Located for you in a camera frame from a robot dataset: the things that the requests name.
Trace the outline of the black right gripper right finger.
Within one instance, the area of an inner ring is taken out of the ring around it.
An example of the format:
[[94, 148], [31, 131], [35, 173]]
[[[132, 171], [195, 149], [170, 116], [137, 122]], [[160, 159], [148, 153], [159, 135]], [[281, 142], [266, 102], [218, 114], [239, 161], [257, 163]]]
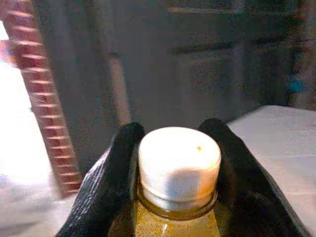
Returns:
[[309, 231], [272, 176], [245, 143], [221, 120], [209, 118], [198, 130], [222, 155], [215, 218], [223, 237], [307, 237]]

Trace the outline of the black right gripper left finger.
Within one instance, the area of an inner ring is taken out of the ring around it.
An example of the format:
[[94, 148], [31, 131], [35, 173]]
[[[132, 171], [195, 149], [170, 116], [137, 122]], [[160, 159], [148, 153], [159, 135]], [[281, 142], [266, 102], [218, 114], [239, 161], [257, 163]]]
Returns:
[[137, 151], [145, 132], [141, 124], [122, 126], [111, 145], [85, 175], [58, 237], [135, 235]]

